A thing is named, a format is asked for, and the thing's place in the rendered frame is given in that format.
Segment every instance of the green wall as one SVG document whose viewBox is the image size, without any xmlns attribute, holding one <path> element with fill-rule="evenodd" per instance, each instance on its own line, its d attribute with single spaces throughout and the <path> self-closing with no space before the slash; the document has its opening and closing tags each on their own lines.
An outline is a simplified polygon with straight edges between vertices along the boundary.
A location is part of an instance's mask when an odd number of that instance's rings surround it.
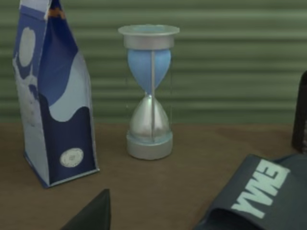
<svg viewBox="0 0 307 230">
<path fill-rule="evenodd" d="M 143 96 L 117 33 L 120 26 L 141 23 L 181 28 L 171 71 L 157 91 L 168 113 L 172 105 L 173 122 L 293 121 L 299 78 L 307 69 L 306 1 L 62 4 L 91 74 L 96 121 L 127 122 Z M 0 1 L 0 121 L 19 119 L 11 65 L 18 5 L 17 0 Z"/>
</svg>

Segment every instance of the sand timer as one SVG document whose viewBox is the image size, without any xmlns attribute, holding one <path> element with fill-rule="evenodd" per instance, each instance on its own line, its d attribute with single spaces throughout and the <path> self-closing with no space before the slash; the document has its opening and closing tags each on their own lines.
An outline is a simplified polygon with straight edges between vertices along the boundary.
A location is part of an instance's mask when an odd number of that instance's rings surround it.
<svg viewBox="0 0 307 230">
<path fill-rule="evenodd" d="M 155 98 L 165 77 L 170 48 L 179 28 L 168 25 L 130 25 L 119 28 L 128 49 L 128 66 L 145 96 L 135 109 L 127 133 L 128 153 L 139 159 L 156 160 L 169 155 L 173 133 L 166 112 Z"/>
</svg>

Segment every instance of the tabletop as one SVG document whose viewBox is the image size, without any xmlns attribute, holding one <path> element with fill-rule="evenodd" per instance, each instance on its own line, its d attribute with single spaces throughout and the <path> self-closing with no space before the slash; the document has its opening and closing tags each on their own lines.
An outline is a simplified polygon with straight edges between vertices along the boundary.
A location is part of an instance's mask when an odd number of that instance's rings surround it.
<svg viewBox="0 0 307 230">
<path fill-rule="evenodd" d="M 294 152 L 292 125 L 175 124 L 172 154 L 141 161 L 126 152 L 127 128 L 96 124 L 101 171 L 44 189 L 23 158 L 21 124 L 0 124 L 0 229 L 60 229 L 109 188 L 112 230 L 190 230 L 248 154 Z"/>
</svg>

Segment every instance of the blue and white bag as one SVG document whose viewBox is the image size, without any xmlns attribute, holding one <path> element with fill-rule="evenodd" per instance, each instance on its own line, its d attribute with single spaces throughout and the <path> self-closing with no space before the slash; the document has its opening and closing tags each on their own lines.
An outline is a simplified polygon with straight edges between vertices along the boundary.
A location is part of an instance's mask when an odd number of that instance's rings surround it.
<svg viewBox="0 0 307 230">
<path fill-rule="evenodd" d="M 99 171 L 91 84 L 59 0 L 21 0 L 13 67 L 24 155 L 44 187 Z"/>
</svg>

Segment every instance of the hourglass base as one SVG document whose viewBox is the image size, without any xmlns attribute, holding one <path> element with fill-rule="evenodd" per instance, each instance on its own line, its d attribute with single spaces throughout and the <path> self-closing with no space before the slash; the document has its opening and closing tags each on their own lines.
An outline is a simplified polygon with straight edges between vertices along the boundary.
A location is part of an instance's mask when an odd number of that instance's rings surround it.
<svg viewBox="0 0 307 230">
<path fill-rule="evenodd" d="M 127 134 L 128 153 L 142 160 L 158 160 L 171 154 L 173 148 L 173 133 L 169 132 L 165 138 L 154 143 L 142 142 Z"/>
</svg>

